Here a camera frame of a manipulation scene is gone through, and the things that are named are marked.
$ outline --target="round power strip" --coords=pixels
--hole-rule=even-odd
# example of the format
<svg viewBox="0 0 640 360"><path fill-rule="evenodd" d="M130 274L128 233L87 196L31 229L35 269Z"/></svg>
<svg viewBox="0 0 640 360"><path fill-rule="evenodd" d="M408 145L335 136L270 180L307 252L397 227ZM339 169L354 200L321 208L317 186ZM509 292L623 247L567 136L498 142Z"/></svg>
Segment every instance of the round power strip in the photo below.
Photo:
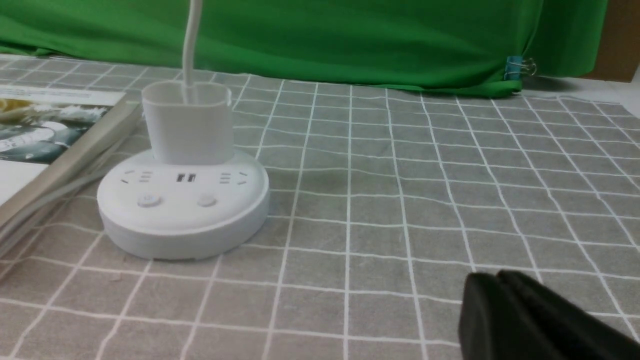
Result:
<svg viewBox="0 0 640 360"><path fill-rule="evenodd" d="M235 150L220 165L168 165L151 150L116 165L97 193L106 234L145 259L203 259L251 238L267 218L269 178Z"/></svg>

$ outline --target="green backdrop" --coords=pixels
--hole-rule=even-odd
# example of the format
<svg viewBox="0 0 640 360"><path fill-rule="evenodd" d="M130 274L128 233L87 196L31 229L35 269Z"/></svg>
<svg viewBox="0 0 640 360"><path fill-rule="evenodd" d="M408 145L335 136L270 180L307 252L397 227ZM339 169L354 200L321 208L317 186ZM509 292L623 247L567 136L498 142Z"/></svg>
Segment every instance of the green backdrop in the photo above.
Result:
<svg viewBox="0 0 640 360"><path fill-rule="evenodd" d="M196 67L502 97L508 56L577 76L606 0L204 0ZM180 66L188 0L2 0L0 52Z"/></svg>

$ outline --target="white cable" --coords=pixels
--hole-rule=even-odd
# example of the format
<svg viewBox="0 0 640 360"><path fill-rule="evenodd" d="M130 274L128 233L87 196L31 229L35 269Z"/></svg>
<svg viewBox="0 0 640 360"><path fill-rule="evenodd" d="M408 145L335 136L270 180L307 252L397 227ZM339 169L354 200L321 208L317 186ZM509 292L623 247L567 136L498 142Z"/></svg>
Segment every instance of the white cable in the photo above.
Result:
<svg viewBox="0 0 640 360"><path fill-rule="evenodd" d="M10 235L19 228L22 223L27 220L34 212L36 212L41 207L47 205L48 203L58 200L59 198L65 196L66 194L73 192L74 190L87 185L95 180L100 179L105 176L111 170L110 167L102 168L97 170L87 176L83 176L71 183L58 188L57 190L44 195L38 200L32 202L28 206L22 208L9 222L6 223L5 226L0 230L0 254L4 254L6 251L11 249L18 241L20 241L20 237L16 236L12 240L9 240Z"/></svg>
<svg viewBox="0 0 640 360"><path fill-rule="evenodd" d="M182 48L182 99L185 104L197 103L196 89L193 84L193 58L195 57L196 39L198 37L201 16L202 0L191 0L189 21L187 23L187 31L184 35L184 46Z"/></svg>

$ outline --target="power button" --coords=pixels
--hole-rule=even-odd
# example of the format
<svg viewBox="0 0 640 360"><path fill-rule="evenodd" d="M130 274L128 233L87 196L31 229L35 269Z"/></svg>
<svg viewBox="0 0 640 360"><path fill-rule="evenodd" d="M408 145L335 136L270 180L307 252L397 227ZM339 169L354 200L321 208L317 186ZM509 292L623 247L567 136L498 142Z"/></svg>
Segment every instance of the power button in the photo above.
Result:
<svg viewBox="0 0 640 360"><path fill-rule="evenodd" d="M213 194L205 193L198 198L198 205L203 208L208 208L209 206L214 206L218 200Z"/></svg>
<svg viewBox="0 0 640 360"><path fill-rule="evenodd" d="M151 193L146 193L138 197L138 206L140 206L141 208L152 208L154 206L160 205L161 202L162 198L160 198L160 196Z"/></svg>

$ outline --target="binder clip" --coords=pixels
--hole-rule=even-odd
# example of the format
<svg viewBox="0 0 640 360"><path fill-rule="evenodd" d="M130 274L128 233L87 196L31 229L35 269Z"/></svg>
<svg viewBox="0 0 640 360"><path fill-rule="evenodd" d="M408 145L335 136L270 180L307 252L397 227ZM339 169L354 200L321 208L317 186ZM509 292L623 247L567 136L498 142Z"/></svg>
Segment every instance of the binder clip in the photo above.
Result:
<svg viewBox="0 0 640 360"><path fill-rule="evenodd" d="M504 80L520 80L522 76L533 76L538 71L538 66L533 59L524 59L522 56L509 56L504 67Z"/></svg>

